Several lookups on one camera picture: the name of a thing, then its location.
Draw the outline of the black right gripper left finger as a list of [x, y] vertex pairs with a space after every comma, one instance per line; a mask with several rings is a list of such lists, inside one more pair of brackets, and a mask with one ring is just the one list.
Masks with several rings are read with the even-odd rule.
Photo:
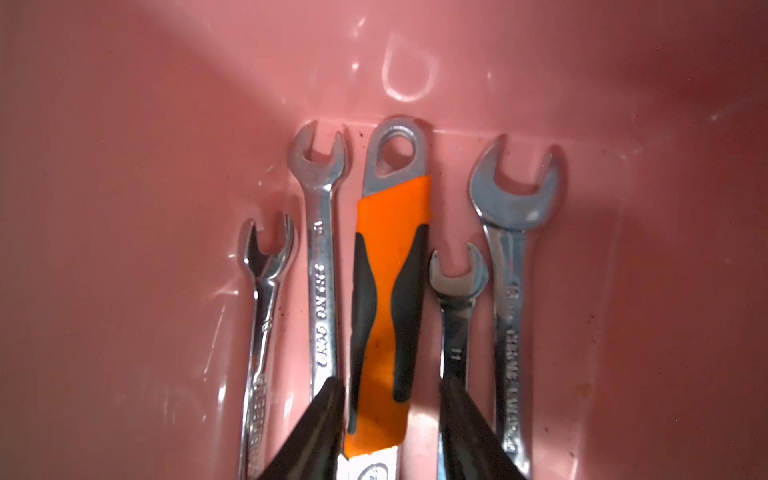
[[258, 479], [335, 479], [344, 406], [343, 381], [328, 378]]

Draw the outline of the short end wrench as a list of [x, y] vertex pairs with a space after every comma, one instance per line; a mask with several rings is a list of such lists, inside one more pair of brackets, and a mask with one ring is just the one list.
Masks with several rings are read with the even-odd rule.
[[439, 253], [429, 263], [429, 283], [441, 311], [441, 404], [437, 450], [437, 477], [463, 479], [464, 461], [472, 460], [464, 434], [472, 426], [468, 414], [469, 336], [477, 298], [485, 289], [489, 273], [479, 248], [467, 244], [469, 270], [450, 277], [443, 271]]

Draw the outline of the medium end wrench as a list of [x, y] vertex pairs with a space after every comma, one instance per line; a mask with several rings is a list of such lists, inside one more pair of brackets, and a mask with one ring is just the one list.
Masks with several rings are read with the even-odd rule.
[[311, 160], [317, 125], [311, 121], [299, 129], [288, 155], [289, 168], [304, 196], [312, 397], [327, 379], [339, 375], [334, 199], [348, 166], [341, 132], [334, 135], [327, 163]]

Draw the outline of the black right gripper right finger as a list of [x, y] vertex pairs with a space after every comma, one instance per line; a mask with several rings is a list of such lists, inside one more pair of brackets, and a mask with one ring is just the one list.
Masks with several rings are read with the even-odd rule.
[[453, 376], [440, 383], [440, 439], [447, 479], [523, 480], [476, 404]]

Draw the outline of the pink plastic storage box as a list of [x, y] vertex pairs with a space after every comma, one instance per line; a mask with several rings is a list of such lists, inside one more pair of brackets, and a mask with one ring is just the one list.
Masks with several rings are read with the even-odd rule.
[[339, 338], [375, 126], [421, 120], [430, 245], [486, 247], [468, 181], [507, 138], [530, 241], [534, 475], [767, 475], [763, 1], [5, 1], [1, 475], [234, 479], [252, 287], [302, 225], [287, 162], [342, 131]]

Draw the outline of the thin small silver wrench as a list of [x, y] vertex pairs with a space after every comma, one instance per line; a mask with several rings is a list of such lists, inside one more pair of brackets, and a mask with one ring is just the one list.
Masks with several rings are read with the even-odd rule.
[[295, 226], [289, 214], [282, 215], [284, 242], [275, 253], [261, 249], [256, 222], [249, 219], [241, 229], [242, 263], [250, 276], [254, 300], [250, 351], [242, 404], [240, 479], [259, 475], [267, 418], [268, 352], [277, 309], [278, 293], [295, 251]]

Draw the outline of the silver end wrench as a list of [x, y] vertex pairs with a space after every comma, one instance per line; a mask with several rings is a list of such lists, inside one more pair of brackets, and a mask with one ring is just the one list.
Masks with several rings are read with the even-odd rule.
[[559, 208], [565, 188], [563, 160], [545, 154], [538, 187], [516, 194], [496, 179], [506, 136], [494, 138], [480, 155], [469, 181], [469, 197], [487, 240], [492, 263], [494, 313], [494, 426], [505, 455], [524, 479], [532, 467], [531, 321], [526, 317], [529, 238]]

